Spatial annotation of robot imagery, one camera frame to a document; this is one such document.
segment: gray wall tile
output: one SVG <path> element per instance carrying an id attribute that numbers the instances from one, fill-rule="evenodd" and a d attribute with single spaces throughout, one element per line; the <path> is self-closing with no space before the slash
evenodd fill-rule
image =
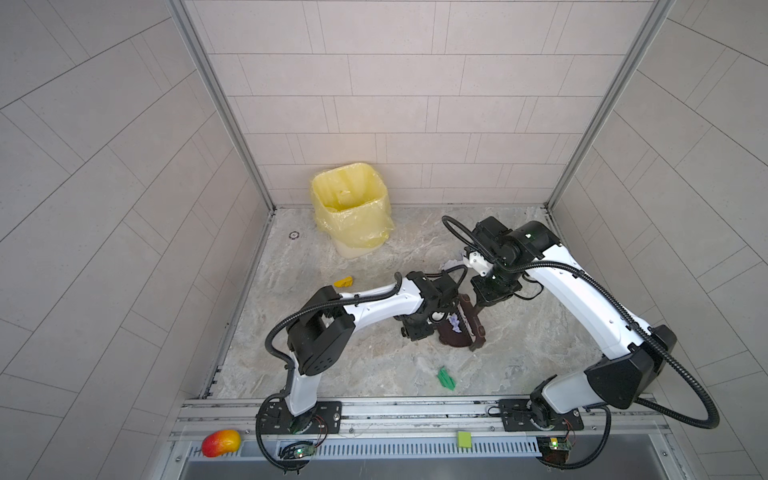
<path id="1" fill-rule="evenodd" d="M 441 97 L 437 131 L 514 133 L 524 101 L 521 97 Z"/>
<path id="2" fill-rule="evenodd" d="M 576 259 L 576 261 L 579 262 L 579 264 L 584 268 L 586 268 L 586 265 L 588 265 L 590 262 L 594 262 L 592 260 L 592 254 L 587 248 L 587 244 L 584 242 L 584 239 L 581 238 L 581 234 L 576 227 L 576 223 L 574 222 L 573 218 L 571 218 L 571 214 L 568 211 L 568 208 L 565 206 L 564 202 L 559 202 L 554 206 L 554 218 L 558 222 L 558 226 L 565 235 L 563 241 L 568 246 L 568 251 L 571 252 L 571 255 Z M 605 283 L 604 279 L 601 281 L 601 283 L 607 287 L 607 283 Z"/>
<path id="3" fill-rule="evenodd" d="M 144 36 L 136 35 L 135 37 L 131 38 L 129 42 L 133 44 L 134 48 L 136 48 L 136 51 L 139 52 L 141 60 L 144 61 L 144 64 L 147 66 L 147 70 L 149 70 L 149 72 L 152 74 L 152 78 L 154 78 L 155 82 L 157 82 L 157 86 L 160 87 L 163 93 L 169 91 L 172 85 L 168 81 L 168 77 L 166 77 L 165 73 L 163 73 L 163 69 L 160 67 L 160 64 L 157 63 L 157 59 L 154 57 L 152 50 L 149 49 L 149 45 L 147 45 L 147 41 L 144 40 Z"/>
<path id="4" fill-rule="evenodd" d="M 72 60 L 22 0 L 0 5 L 3 49 L 0 106 L 11 103 L 69 68 Z"/>
<path id="5" fill-rule="evenodd" d="M 710 127 L 641 73 L 633 75 L 616 104 L 616 112 L 673 167 Z"/>
<path id="6" fill-rule="evenodd" d="M 555 3 L 456 2 L 445 53 L 540 54 Z"/>
<path id="7" fill-rule="evenodd" d="M 351 95 L 346 55 L 239 55 L 253 95 Z"/>
<path id="8" fill-rule="evenodd" d="M 758 255 L 768 258 L 765 164 L 712 128 L 677 171 Z"/>
<path id="9" fill-rule="evenodd" d="M 710 292 L 710 298 L 763 368 L 768 366 L 768 348 L 760 341 L 766 335 L 766 281 L 768 266 L 759 263 Z"/>
<path id="10" fill-rule="evenodd" d="M 709 293 L 740 273 L 746 272 L 761 261 L 762 259 L 757 256 L 754 250 L 744 247 L 712 267 L 712 270 L 698 277 L 697 280 L 701 288 Z"/>
<path id="11" fill-rule="evenodd" d="M 750 456 L 744 451 L 699 455 L 704 469 L 710 475 L 751 475 L 757 473 Z"/>
<path id="12" fill-rule="evenodd" d="M 432 53 L 434 3 L 320 2 L 317 6 L 326 53 Z"/>
<path id="13" fill-rule="evenodd" d="M 218 227 L 223 224 L 247 178 L 240 155 L 232 150 L 200 194 L 200 205 Z"/>
<path id="14" fill-rule="evenodd" d="M 632 260 L 632 266 L 680 343 L 695 346 L 687 352 L 694 366 L 746 350 L 664 238 L 656 237 Z"/>
<path id="15" fill-rule="evenodd" d="M 556 142 L 557 134 L 483 134 L 475 163 L 544 164 Z"/>
<path id="16" fill-rule="evenodd" d="M 163 346 L 165 337 L 168 335 L 168 332 L 134 311 L 128 312 L 121 326 L 157 346 Z"/>
<path id="17" fill-rule="evenodd" d="M 575 2 L 555 53 L 623 55 L 649 7 L 645 2 Z"/>
<path id="18" fill-rule="evenodd" d="M 158 348 L 118 330 L 30 478 L 94 478 L 131 410 Z M 88 455 L 82 455 L 87 449 Z"/>
<path id="19" fill-rule="evenodd" d="M 312 53 L 300 2 L 195 2 L 211 53 Z"/>
<path id="20" fill-rule="evenodd" d="M 341 132 L 403 133 L 426 129 L 427 97 L 336 97 L 335 100 Z"/>
<path id="21" fill-rule="evenodd" d="M 598 217 L 598 209 L 594 207 L 587 192 L 577 181 L 571 180 L 563 192 L 563 204 L 569 212 L 579 233 L 587 231 L 594 219 Z"/>
<path id="22" fill-rule="evenodd" d="M 108 148 L 78 170 L 0 243 L 0 317 L 37 327 L 143 191 Z"/>
<path id="23" fill-rule="evenodd" d="M 192 57 L 171 18 L 142 32 L 141 36 L 149 45 L 171 85 L 184 80 L 194 71 Z"/>
<path id="24" fill-rule="evenodd" d="M 464 67 L 459 55 L 349 56 L 355 95 L 458 95 Z"/>
<path id="25" fill-rule="evenodd" d="M 236 97 L 252 134 L 327 133 L 322 97 Z"/>
<path id="26" fill-rule="evenodd" d="M 623 55 L 575 55 L 558 94 L 602 96 L 623 58 Z"/>
<path id="27" fill-rule="evenodd" d="M 200 127 L 199 133 L 208 151 L 213 156 L 216 165 L 221 165 L 232 151 L 233 145 L 219 114 L 208 118 L 203 126 Z"/>
<path id="28" fill-rule="evenodd" d="M 539 97 L 525 131 L 580 134 L 598 107 L 600 97 Z"/>
<path id="29" fill-rule="evenodd" d="M 64 417 L 77 396 L 68 390 L 0 375 L 0 406 Z"/>
<path id="30" fill-rule="evenodd" d="M 167 415 L 214 304 L 192 287 L 134 407 Z"/>
<path id="31" fill-rule="evenodd" d="M 763 20 L 768 14 L 765 2 L 746 0 L 738 8 L 727 0 L 712 0 L 705 5 L 692 24 L 694 30 L 768 63 L 763 33 Z"/>
<path id="32" fill-rule="evenodd" d="M 388 164 L 463 164 L 469 134 L 387 134 Z"/>
<path id="33" fill-rule="evenodd" d="M 593 147 L 621 181 L 629 177 L 650 148 L 615 111 L 606 120 Z"/>
<path id="34" fill-rule="evenodd" d="M 168 242 L 163 236 L 160 235 L 157 230 L 152 228 L 145 219 L 141 218 L 141 215 L 137 214 L 136 210 L 131 208 L 131 211 L 125 215 L 123 223 L 125 223 L 126 227 L 133 230 L 135 234 L 141 237 L 143 241 L 149 243 L 149 246 L 154 248 L 154 251 L 158 252 L 160 255 L 162 255 L 163 252 L 165 252 L 165 249 L 168 248 Z"/>
<path id="35" fill-rule="evenodd" d="M 8 478 L 27 478 L 61 419 L 0 407 L 0 466 Z"/>
<path id="36" fill-rule="evenodd" d="M 0 112 L 70 174 L 73 174 L 83 164 L 83 159 L 69 145 L 64 143 L 34 111 L 30 110 L 24 101 L 17 100 Z"/>
<path id="37" fill-rule="evenodd" d="M 622 250 L 650 225 L 648 216 L 607 163 L 600 167 L 586 191 Z"/>
<path id="38" fill-rule="evenodd" d="M 221 88 L 226 95 L 252 95 L 240 56 L 235 54 L 208 55 Z"/>
<path id="39" fill-rule="evenodd" d="M 118 225 L 6 372 L 80 391 L 159 259 Z"/>
<path id="40" fill-rule="evenodd" d="M 568 55 L 467 55 L 462 95 L 557 95 L 572 60 Z"/>
<path id="41" fill-rule="evenodd" d="M 170 242 L 213 175 L 197 147 L 188 141 L 136 202 L 134 210 Z"/>
<path id="42" fill-rule="evenodd" d="M 5 370 L 31 334 L 30 330 L 0 319 L 0 369 Z"/>
<path id="43" fill-rule="evenodd" d="M 768 136 L 756 125 L 768 122 L 767 82 L 768 66 L 742 55 L 696 109 L 764 163 Z"/>
<path id="44" fill-rule="evenodd" d="M 760 398 L 768 392 L 768 376 L 764 372 L 755 373 L 715 385 L 710 391 L 760 470 L 760 474 L 768 473 L 765 446 L 760 443 L 765 428 L 768 428 L 768 421 L 764 415 L 754 415 L 755 409 L 760 408 Z M 729 473 L 742 475 L 754 472 L 745 468 L 743 471 Z"/>
<path id="45" fill-rule="evenodd" d="M 107 460 L 99 471 L 99 479 L 135 480 L 147 464 L 156 435 L 121 430 Z"/>
<path id="46" fill-rule="evenodd" d="M 374 134 L 298 134 L 298 138 L 305 164 L 377 163 Z"/>
<path id="47" fill-rule="evenodd" d="M 193 214 L 181 224 L 133 310 L 170 331 L 214 238 Z"/>
<path id="48" fill-rule="evenodd" d="M 205 323 L 200 341 L 194 348 L 194 355 L 181 383 L 182 390 L 198 394 L 207 386 L 205 381 L 216 360 L 222 337 L 227 332 L 227 325 L 232 320 L 232 309 L 237 304 L 240 291 L 241 288 L 237 288 L 229 280 L 224 283 L 214 310 Z"/>
<path id="49" fill-rule="evenodd" d="M 208 256 L 200 268 L 200 275 L 216 290 L 221 290 L 227 272 L 235 257 L 240 241 L 245 234 L 246 224 L 232 208 L 219 230 L 219 234 L 211 246 Z"/>
<path id="50" fill-rule="evenodd" d="M 716 385 L 717 383 L 727 382 L 728 380 L 762 371 L 763 369 L 760 368 L 760 364 L 749 352 L 738 353 L 698 369 L 699 376 L 706 386 Z"/>
<path id="51" fill-rule="evenodd" d="M 608 288 L 618 301 L 633 313 L 644 312 L 654 305 L 654 299 L 651 299 L 645 290 L 646 285 L 634 272 L 606 225 L 595 232 L 587 241 L 587 246 L 605 277 Z"/>
<path id="52" fill-rule="evenodd" d="M 0 238 L 21 223 L 69 173 L 0 114 Z"/>
<path id="53" fill-rule="evenodd" d="M 744 247 L 728 224 L 661 158 L 635 184 L 632 195 L 694 276 Z"/>
<path id="54" fill-rule="evenodd" d="M 170 16 L 165 5 L 153 0 L 52 0 L 51 5 L 90 56 Z"/>
<path id="55" fill-rule="evenodd" d="M 26 0 L 26 2 L 35 16 L 45 25 L 45 29 L 56 39 L 56 43 L 67 52 L 67 56 L 76 65 L 90 58 L 48 0 Z"/>
<path id="56" fill-rule="evenodd" d="M 192 90 L 183 82 L 133 120 L 109 147 L 149 187 L 204 120 Z"/>
<path id="57" fill-rule="evenodd" d="M 24 102 L 87 159 L 160 95 L 136 48 L 125 42 L 43 85 Z"/>
<path id="58" fill-rule="evenodd" d="M 724 49 L 714 40 L 666 21 L 644 56 L 640 71 L 685 101 Z"/>
<path id="59" fill-rule="evenodd" d="M 162 430 L 165 420 L 164 415 L 131 409 L 131 412 L 128 413 L 128 418 L 125 419 L 123 429 L 148 433 L 150 435 L 160 435 L 160 430 Z"/>

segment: green sponge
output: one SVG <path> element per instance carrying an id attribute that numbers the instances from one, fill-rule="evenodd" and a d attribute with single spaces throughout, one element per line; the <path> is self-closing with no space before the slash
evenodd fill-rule
<path id="1" fill-rule="evenodd" d="M 445 367 L 442 367 L 440 371 L 437 372 L 437 379 L 440 380 L 440 385 L 447 389 L 453 390 L 456 388 L 456 381 L 451 378 Z"/>
<path id="2" fill-rule="evenodd" d="M 460 449 L 472 448 L 472 433 L 469 432 L 456 432 L 456 443 Z"/>

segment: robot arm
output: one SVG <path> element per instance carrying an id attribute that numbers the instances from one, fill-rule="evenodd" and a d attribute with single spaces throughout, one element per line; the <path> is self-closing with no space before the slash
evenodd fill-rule
<path id="1" fill-rule="evenodd" d="M 489 217 L 478 223 L 473 236 L 484 244 L 486 254 L 490 252 L 497 256 L 491 261 L 472 248 L 468 248 L 465 256 L 465 264 L 478 272 L 472 278 L 472 285 L 479 309 L 506 300 L 521 289 L 518 282 L 521 273 L 509 273 L 500 261 L 509 267 L 528 264 L 532 260 L 551 260 L 582 270 L 560 240 L 539 222 L 509 230 L 494 217 Z M 617 310 L 589 283 L 555 268 L 532 268 L 526 273 L 550 290 L 574 314 L 604 354 L 600 362 L 584 371 L 549 379 L 537 387 L 531 394 L 531 408 L 537 423 L 546 426 L 555 414 L 601 402 L 628 408 L 660 373 L 663 360 L 650 349 L 642 348 L 644 341 L 640 335 L 627 328 Z M 393 287 L 339 295 L 327 286 L 307 304 L 364 297 Z M 447 273 L 430 280 L 422 272 L 411 272 L 390 298 L 318 312 L 313 318 L 302 319 L 289 328 L 288 343 L 296 367 L 286 398 L 291 413 L 298 416 L 314 407 L 322 372 L 339 358 L 354 332 L 395 317 L 403 321 L 404 331 L 411 340 L 421 339 L 433 332 L 432 324 L 444 319 L 455 308 L 457 296 L 458 284 Z M 651 329 L 644 320 L 631 315 L 667 350 L 675 344 L 675 336 L 666 326 Z M 324 317 L 333 318 L 333 321 L 326 325 Z"/>

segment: marble floor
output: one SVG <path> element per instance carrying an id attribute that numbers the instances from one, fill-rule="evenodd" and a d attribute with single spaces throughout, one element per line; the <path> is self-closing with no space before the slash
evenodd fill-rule
<path id="1" fill-rule="evenodd" d="M 311 209 L 278 210 L 213 397 L 263 398 L 283 387 L 283 363 L 266 352 L 264 338 L 321 286 L 352 276 L 354 285 L 342 290 L 367 290 L 391 283 L 396 271 L 436 272 L 460 258 L 463 244 L 443 227 L 443 214 L 470 228 L 491 215 L 510 228 L 549 221 L 540 207 L 393 208 L 396 229 L 389 240 L 374 253 L 345 260 L 328 235 L 317 231 Z M 289 238 L 293 231 L 300 234 L 295 240 Z M 472 291 L 468 279 L 461 291 Z M 534 291 L 527 286 L 521 293 Z M 586 329 L 548 291 L 532 301 L 489 307 L 480 320 L 487 343 L 474 352 L 443 346 L 437 334 L 411 342 L 394 319 L 367 327 L 323 373 L 319 396 L 523 394 L 555 373 L 582 369 L 600 357 Z M 287 352 L 285 333 L 275 345 Z M 454 391 L 436 377 L 443 366 L 456 381 Z"/>

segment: trash bag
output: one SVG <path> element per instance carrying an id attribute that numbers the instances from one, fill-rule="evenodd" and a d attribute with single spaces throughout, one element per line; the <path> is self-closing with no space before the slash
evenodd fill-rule
<path id="1" fill-rule="evenodd" d="M 345 165 L 315 175 L 310 196 L 317 227 L 330 234 L 346 258 L 382 246 L 395 228 L 386 185 L 368 164 Z"/>

